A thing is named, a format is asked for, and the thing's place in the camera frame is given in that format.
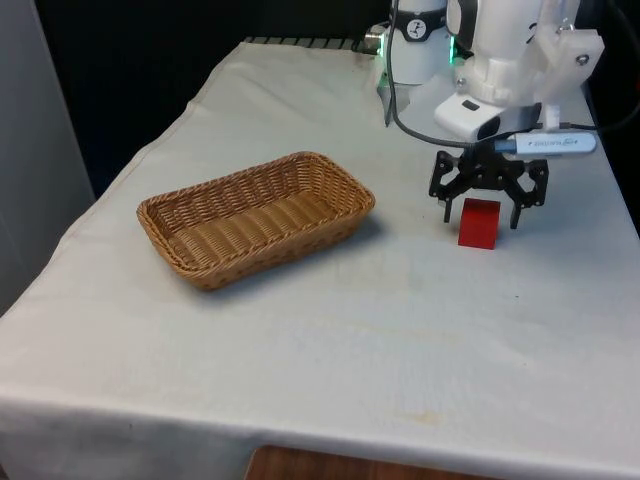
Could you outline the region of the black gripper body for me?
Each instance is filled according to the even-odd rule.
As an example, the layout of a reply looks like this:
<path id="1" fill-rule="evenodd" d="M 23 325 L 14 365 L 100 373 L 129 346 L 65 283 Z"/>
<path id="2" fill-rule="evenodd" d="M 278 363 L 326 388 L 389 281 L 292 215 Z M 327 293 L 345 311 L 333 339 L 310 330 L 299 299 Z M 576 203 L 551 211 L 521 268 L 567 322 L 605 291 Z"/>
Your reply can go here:
<path id="1" fill-rule="evenodd" d="M 460 157 L 460 172 L 465 175 L 503 176 L 506 158 L 493 143 L 479 143 L 465 148 Z"/>

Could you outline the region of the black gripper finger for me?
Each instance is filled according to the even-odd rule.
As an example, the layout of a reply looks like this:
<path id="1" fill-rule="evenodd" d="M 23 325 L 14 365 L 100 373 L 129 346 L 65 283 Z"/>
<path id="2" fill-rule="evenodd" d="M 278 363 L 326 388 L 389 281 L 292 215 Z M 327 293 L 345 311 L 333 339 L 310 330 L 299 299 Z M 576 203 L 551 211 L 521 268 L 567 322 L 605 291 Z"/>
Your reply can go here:
<path id="1" fill-rule="evenodd" d="M 481 188 L 504 192 L 512 201 L 509 226 L 515 230 L 525 209 L 545 203 L 548 179 L 549 166 L 544 159 L 523 161 L 498 158 L 492 160 L 482 173 Z"/>
<path id="2" fill-rule="evenodd" d="M 445 223 L 450 222 L 453 200 L 480 181 L 481 170 L 474 149 L 465 149 L 459 157 L 444 150 L 437 152 L 428 194 L 444 205 Z"/>

